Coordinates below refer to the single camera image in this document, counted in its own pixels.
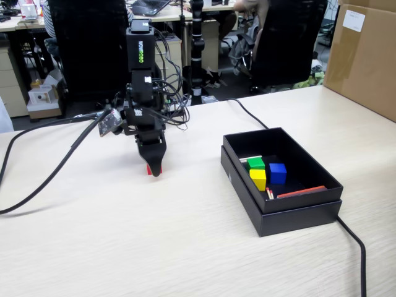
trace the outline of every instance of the yellow cube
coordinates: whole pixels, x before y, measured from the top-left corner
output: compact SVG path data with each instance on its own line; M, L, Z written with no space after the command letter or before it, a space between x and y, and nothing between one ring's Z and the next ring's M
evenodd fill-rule
M259 191L265 191L265 184L267 183L267 176L265 170L262 169L251 169L250 177L254 181L254 184L259 188Z

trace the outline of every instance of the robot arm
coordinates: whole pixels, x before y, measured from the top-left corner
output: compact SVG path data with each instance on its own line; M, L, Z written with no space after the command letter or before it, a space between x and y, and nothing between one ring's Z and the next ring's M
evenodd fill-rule
M100 124L101 136L108 132L135 135L140 156L152 174L161 173L166 151L165 123L157 115L164 107L163 94L153 88L153 79L161 78L155 64L155 36L150 20L132 20L127 29L128 70L132 82L126 85L123 110L113 110Z

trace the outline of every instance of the black chair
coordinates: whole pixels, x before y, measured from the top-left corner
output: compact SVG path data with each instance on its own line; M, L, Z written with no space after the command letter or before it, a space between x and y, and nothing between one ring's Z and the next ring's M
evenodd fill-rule
M327 0L271 1L256 58L243 59L252 75L251 92L308 79L326 7ZM246 41L252 53L253 40L245 34L238 38Z
M131 78L125 0L49 0L70 101L112 100Z

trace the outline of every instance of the cube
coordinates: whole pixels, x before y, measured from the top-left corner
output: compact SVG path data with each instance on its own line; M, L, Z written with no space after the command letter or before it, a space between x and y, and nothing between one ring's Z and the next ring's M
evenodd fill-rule
M265 164L261 158L251 158L247 160L247 169L262 169L265 170Z
M251 169L249 171L249 174L259 191L265 191L265 184L267 183L267 176L265 175L265 170Z
M270 163L270 182L271 184L284 184L286 182L285 164Z

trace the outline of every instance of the blue cube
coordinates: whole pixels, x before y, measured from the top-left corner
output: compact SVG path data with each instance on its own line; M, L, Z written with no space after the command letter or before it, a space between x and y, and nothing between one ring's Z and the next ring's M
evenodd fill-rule
M270 183L284 184L286 182L285 164L270 163Z

